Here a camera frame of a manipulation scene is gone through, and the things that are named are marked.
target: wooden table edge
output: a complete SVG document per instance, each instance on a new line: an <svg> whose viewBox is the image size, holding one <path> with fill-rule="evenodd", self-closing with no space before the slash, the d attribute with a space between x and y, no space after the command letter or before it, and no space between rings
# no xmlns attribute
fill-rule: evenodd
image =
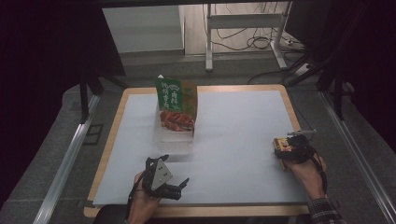
<svg viewBox="0 0 396 224"><path fill-rule="evenodd" d="M291 125L294 129L294 131L299 131L300 130L300 125L298 123L297 117L294 113L294 109L292 107L290 98L288 96L288 93L285 89L284 86L282 85L235 85L235 86L198 86L198 91L201 92L211 92L211 91L279 91L281 94L281 97L283 99L283 102L285 104L286 110L288 112L289 118L290 118L290 122ZM110 129L110 133L108 135L107 141L106 141L106 145L105 145L105 149L102 155L102 158L99 162L99 166L98 169L96 171L96 175L95 178L92 182L92 187L90 190L90 193L88 195L88 201L93 201L97 190L99 188L99 185L103 179L103 175L105 173L106 170L106 166L108 163L108 160L110 158L111 155L111 150L114 146L115 143L115 139L117 136L117 131L120 127L120 121L122 119L123 113L124 113L124 109L126 106L126 102L128 101L128 97L130 94L152 94L152 93L156 93L156 89L155 87L148 87L148 88L129 88L126 89L123 94L122 97L120 99L120 104L119 104L119 108L117 109L117 113L116 116L114 118L113 121L113 125L111 126ZM301 209L302 211L304 210L304 213L307 211L306 209L306 205L298 205L298 207L303 206L305 207L305 209ZM196 209L197 211L201 211L203 212L204 210L206 212L210 212L214 209L220 209L220 211L223 208L229 209L230 207L234 207L234 208L243 208L244 206L226 206L226 207L210 207L210 209L208 209L208 207L176 207L176 208L171 208L171 207L164 207L161 208L159 207L156 212L155 216L159 216L159 214L163 214L164 216L166 216L165 213L161 213L161 211L164 209L167 213L169 214L173 214L172 211L177 210L178 208L181 210L191 210L191 209ZM259 206L260 209L262 210L264 207L268 207L268 206ZM280 206L274 206L275 208L279 209L281 207L285 207L285 205L280 205ZM100 208L91 208L91 207L84 207L84 215L86 217L95 217L96 214L99 212Z"/></svg>

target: table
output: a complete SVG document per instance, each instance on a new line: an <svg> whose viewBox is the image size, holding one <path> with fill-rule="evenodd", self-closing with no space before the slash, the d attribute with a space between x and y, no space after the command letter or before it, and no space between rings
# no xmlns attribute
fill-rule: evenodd
<svg viewBox="0 0 396 224"><path fill-rule="evenodd" d="M285 88L281 85L257 85L257 86L208 86L198 87L198 92L211 91L279 91L283 103L287 109L287 113L294 131L300 130L297 118L292 109L289 97ZM120 122L125 110L126 102L130 94L147 94L155 93L154 88L135 88L127 89L122 95L120 106L113 122L109 137L106 142L106 147L100 161L95 179L92 184L92 189L88 200L93 201L98 187L104 176L104 172L111 155L112 148L116 141L117 131L120 127ZM95 217L98 213L98 208L85 207L84 215L86 217ZM160 206L155 217L254 217L254 216L296 216L299 214L308 213L305 204L267 204L267 205L213 205L213 206Z"/></svg>

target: plaid shirt sleeve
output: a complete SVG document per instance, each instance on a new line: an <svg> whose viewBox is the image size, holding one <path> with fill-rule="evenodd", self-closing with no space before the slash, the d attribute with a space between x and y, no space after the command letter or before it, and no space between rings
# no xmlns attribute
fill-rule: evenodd
<svg viewBox="0 0 396 224"><path fill-rule="evenodd" d="M308 209L315 224L347 224L327 198L309 202Z"/></svg>

